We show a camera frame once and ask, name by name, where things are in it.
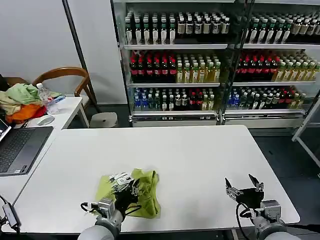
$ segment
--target beverage refrigerator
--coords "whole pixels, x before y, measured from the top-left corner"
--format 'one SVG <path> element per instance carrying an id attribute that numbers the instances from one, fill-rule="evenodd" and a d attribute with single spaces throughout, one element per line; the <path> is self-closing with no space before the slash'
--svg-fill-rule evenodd
<path id="1" fill-rule="evenodd" d="M 320 93 L 320 3 L 304 4 L 111 0 L 132 126 L 300 127 Z"/>

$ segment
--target chair backrest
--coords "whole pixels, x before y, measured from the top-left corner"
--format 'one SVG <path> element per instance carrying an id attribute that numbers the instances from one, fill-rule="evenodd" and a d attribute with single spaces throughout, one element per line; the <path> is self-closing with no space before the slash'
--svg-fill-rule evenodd
<path id="1" fill-rule="evenodd" d="M 70 75 L 83 77 L 81 83 L 76 87 L 76 89 L 73 92 L 74 96 L 79 97 L 80 92 L 84 90 L 85 93 L 90 98 L 90 100 L 92 101 L 92 98 L 90 97 L 90 95 L 92 94 L 87 93 L 87 91 L 89 92 L 88 90 L 88 84 L 90 82 L 89 74 L 87 73 L 86 70 L 80 67 L 68 66 L 68 67 L 60 67 L 60 68 L 52 69 L 50 71 L 47 71 L 41 74 L 36 80 L 34 80 L 32 85 L 36 86 L 38 83 L 42 83 L 43 81 L 48 79 L 55 79 L 55 78 L 70 76 Z"/>

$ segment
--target green cloth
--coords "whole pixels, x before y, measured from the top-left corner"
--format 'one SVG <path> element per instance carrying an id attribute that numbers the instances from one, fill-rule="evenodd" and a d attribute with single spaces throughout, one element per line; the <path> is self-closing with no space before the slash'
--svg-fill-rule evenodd
<path id="1" fill-rule="evenodd" d="M 5 91 L 5 95 L 23 105 L 42 104 L 38 97 L 38 88 L 36 88 L 32 84 L 16 83 L 7 91 Z M 51 92 L 51 95 L 55 98 L 60 96 L 61 93 Z"/>
<path id="2" fill-rule="evenodd" d="M 141 205 L 141 208 L 129 214 L 129 216 L 142 217 L 146 219 L 155 218 L 159 215 L 161 209 L 156 198 L 156 186 L 159 181 L 158 174 L 156 171 L 143 172 L 141 169 L 135 168 L 131 173 L 131 177 L 135 180 L 140 180 L 138 184 L 138 202 L 132 203 L 130 206 L 135 206 L 138 204 Z M 100 201 L 102 198 L 110 198 L 115 200 L 115 196 L 112 194 L 112 186 L 113 183 L 109 181 L 109 176 L 102 176 L 98 191 L 95 195 L 96 201 Z"/>

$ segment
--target laptop screen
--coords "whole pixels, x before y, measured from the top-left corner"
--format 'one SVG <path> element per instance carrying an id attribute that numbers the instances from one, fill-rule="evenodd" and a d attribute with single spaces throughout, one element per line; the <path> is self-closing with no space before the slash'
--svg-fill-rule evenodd
<path id="1" fill-rule="evenodd" d="M 10 131 L 11 126 L 9 126 L 4 120 L 0 118 L 0 142 L 5 137 L 5 135 Z"/>

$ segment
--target computer mouse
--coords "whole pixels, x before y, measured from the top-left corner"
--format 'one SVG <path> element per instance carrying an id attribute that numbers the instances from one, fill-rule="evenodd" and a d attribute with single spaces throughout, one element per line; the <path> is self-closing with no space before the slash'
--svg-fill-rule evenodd
<path id="1" fill-rule="evenodd" d="M 54 116 L 52 116 L 52 115 L 44 115 L 44 116 L 39 118 L 37 124 L 39 126 L 47 125 L 47 124 L 51 123 L 53 120 L 55 120 Z"/>

